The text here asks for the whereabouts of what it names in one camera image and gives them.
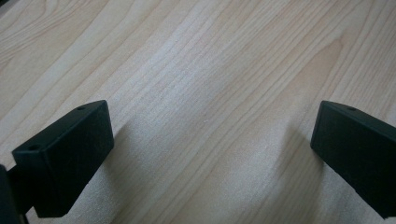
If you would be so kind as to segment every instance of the wood grain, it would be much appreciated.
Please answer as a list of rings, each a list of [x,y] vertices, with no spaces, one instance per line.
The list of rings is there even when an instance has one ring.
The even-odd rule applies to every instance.
[[[32,223],[396,223],[312,152],[322,100],[396,125],[395,1],[10,1],[0,163],[106,99],[116,146]]]

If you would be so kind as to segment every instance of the light wood surface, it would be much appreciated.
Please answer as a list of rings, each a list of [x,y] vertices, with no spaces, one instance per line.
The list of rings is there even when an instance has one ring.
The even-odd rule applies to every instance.
[[[396,223],[313,153],[322,100],[396,125],[396,1],[11,0],[0,163],[78,105],[116,146],[32,223]]]

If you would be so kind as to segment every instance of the black mount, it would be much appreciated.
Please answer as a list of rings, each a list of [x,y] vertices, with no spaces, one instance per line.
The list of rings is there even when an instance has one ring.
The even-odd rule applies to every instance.
[[[396,128],[323,101],[311,147],[382,218],[396,216]]]
[[[27,223],[62,217],[114,147],[106,101],[77,107],[12,151],[17,163],[0,165],[0,220]]]

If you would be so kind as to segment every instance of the black plastic block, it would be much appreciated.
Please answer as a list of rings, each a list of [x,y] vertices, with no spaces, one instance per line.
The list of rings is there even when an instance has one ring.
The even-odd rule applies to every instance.
[[[396,215],[396,129],[348,105],[320,104],[311,147],[383,218]]]
[[[12,154],[39,217],[65,215],[114,146],[106,101],[80,106]]]

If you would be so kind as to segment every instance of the black plastic part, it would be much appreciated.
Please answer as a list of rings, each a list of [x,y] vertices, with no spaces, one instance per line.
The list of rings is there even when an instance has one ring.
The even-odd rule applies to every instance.
[[[12,188],[8,181],[6,167],[0,165],[0,222],[20,224],[21,216],[13,198]]]
[[[106,101],[80,106],[13,152],[8,172],[20,214],[62,217],[114,147]]]
[[[396,216],[396,128],[323,101],[311,147],[382,218]]]

